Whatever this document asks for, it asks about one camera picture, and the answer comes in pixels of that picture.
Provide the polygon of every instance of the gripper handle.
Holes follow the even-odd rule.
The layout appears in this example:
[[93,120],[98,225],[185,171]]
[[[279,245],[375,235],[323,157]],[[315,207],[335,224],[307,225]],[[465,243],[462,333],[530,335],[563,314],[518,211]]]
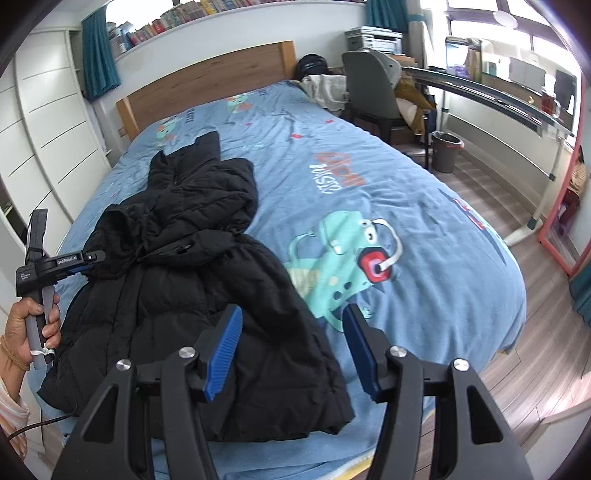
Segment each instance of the gripper handle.
[[46,365],[53,362],[53,353],[43,354],[38,353],[43,351],[45,348],[46,338],[43,336],[43,327],[49,323],[49,314],[53,307],[53,294],[56,288],[53,285],[43,288],[43,290],[32,291],[27,294],[36,301],[39,305],[42,305],[45,312],[40,315],[29,315],[25,320],[27,326],[27,338],[29,339],[29,347],[31,354],[33,355],[33,366],[35,370],[44,368]]

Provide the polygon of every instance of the trash can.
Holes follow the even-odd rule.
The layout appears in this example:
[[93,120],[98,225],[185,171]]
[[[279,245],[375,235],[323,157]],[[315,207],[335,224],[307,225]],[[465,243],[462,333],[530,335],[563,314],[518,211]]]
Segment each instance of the trash can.
[[445,132],[433,132],[433,168],[442,173],[453,173],[457,154],[464,142]]

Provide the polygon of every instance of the finger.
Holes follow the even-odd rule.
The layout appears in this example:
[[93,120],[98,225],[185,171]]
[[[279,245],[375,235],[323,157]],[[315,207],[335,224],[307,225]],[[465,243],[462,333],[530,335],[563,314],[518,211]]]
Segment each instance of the finger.
[[60,324],[59,323],[50,323],[43,327],[43,336],[45,338],[50,338],[54,336],[57,332],[60,331]]
[[29,297],[16,302],[10,309],[10,316],[20,320],[26,319],[29,315],[40,315],[42,313],[43,307]]
[[49,313],[49,323],[55,323],[60,319],[60,308],[58,305],[53,305]]
[[47,341],[45,342],[45,345],[47,348],[57,348],[60,346],[60,342],[61,342],[61,332],[58,331],[54,336],[47,339]]

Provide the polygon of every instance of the bed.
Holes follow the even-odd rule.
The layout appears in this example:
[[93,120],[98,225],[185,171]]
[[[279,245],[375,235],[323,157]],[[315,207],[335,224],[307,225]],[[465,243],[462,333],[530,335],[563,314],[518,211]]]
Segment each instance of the bed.
[[[217,130],[222,158],[253,163],[259,208],[247,233],[279,257],[325,329],[356,417],[335,436],[211,443],[225,480],[337,478],[371,457],[384,408],[363,393],[346,346],[340,312],[348,303],[418,357],[463,357],[478,371],[512,348],[525,322],[519,267],[490,225],[408,157],[313,103],[287,80],[294,65],[291,42],[254,47],[189,66],[121,100],[134,141],[61,248],[81,249],[105,207],[144,189],[160,149],[170,153]],[[58,284],[62,318],[84,283],[79,274]],[[43,375],[30,375],[33,391]],[[58,415],[40,404],[46,416]],[[425,414],[432,409],[426,401]],[[58,425],[67,434],[73,422]],[[153,449],[158,478],[168,478],[162,443],[155,440]]]

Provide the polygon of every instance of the human hand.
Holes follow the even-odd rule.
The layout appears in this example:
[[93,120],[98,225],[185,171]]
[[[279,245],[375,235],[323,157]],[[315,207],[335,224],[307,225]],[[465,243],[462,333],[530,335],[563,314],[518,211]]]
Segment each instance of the human hand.
[[[60,296],[54,293],[49,323],[43,327],[43,336],[46,338],[47,348],[56,348],[61,342],[60,308],[57,306],[59,301]],[[6,346],[27,365],[33,361],[33,356],[27,339],[25,319],[29,315],[41,315],[42,313],[43,307],[41,305],[32,299],[24,298],[12,305],[8,315],[4,341]]]

